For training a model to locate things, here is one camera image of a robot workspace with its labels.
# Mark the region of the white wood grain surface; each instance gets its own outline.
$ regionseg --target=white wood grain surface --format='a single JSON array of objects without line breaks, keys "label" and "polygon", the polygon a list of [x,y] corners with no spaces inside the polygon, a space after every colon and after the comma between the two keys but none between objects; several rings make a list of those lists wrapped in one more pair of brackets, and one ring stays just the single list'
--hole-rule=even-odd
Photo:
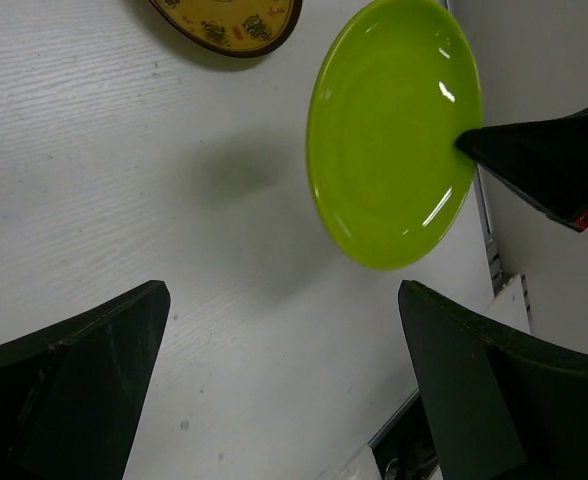
[{"label": "white wood grain surface", "polygon": [[415,388],[401,279],[491,302],[473,193],[391,273],[314,211],[308,101],[365,3],[306,0],[278,51],[239,61],[144,0],[0,2],[0,343],[147,279],[172,293],[129,480],[322,476]]}]

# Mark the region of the table surface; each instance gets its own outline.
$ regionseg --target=table surface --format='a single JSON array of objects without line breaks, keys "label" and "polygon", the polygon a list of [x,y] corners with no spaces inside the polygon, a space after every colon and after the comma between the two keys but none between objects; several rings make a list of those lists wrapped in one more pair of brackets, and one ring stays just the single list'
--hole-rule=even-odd
[{"label": "table surface", "polygon": [[367,270],[325,233],[305,125],[366,0],[306,0],[263,60],[194,46],[145,0],[0,3],[0,343],[148,279],[172,309],[125,478],[304,479],[414,390],[396,292],[484,311],[474,192],[441,244]]}]

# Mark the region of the green plate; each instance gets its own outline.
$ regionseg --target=green plate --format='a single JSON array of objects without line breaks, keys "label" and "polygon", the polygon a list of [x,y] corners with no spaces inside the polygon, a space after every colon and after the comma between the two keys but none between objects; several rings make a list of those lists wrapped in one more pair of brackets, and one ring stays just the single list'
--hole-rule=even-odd
[{"label": "green plate", "polygon": [[379,269],[432,250],[475,165],[454,147],[482,122],[474,56],[434,0],[376,0],[332,45],[314,87],[307,166],[319,213],[355,260]]}]

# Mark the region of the yellow decorative plate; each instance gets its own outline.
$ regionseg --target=yellow decorative plate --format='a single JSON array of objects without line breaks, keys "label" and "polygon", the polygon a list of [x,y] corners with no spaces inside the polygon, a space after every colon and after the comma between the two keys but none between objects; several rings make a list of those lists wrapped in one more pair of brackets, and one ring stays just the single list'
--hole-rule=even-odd
[{"label": "yellow decorative plate", "polygon": [[230,57],[258,57],[292,33],[303,0],[151,0],[199,45]]}]

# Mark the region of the brown plate rim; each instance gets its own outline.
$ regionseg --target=brown plate rim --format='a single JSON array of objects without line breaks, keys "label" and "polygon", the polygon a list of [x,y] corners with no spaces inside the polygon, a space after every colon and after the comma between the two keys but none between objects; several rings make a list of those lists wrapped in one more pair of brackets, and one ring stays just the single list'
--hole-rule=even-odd
[{"label": "brown plate rim", "polygon": [[224,48],[217,47],[208,43],[199,37],[192,35],[190,32],[185,30],[181,27],[178,23],[174,21],[172,17],[170,17],[167,12],[161,7],[158,3],[159,0],[150,0],[150,3],[154,5],[154,8],[159,11],[165,19],[172,24],[174,28],[176,28],[179,32],[185,35],[187,38],[192,40],[194,43],[200,45],[207,50],[210,50],[215,53],[219,53],[221,55],[225,55],[226,57],[232,58],[255,58],[255,57],[262,57],[263,55],[267,55],[268,53],[273,52],[278,47],[283,45],[285,41],[290,37],[292,32],[294,31],[294,27],[298,23],[299,16],[301,14],[301,9],[303,8],[303,0],[292,0],[292,14],[290,15],[289,21],[285,24],[285,28],[281,32],[281,34],[271,43],[265,45],[264,47],[257,48],[256,50],[247,50],[247,51],[234,51],[234,50],[226,50]]}]

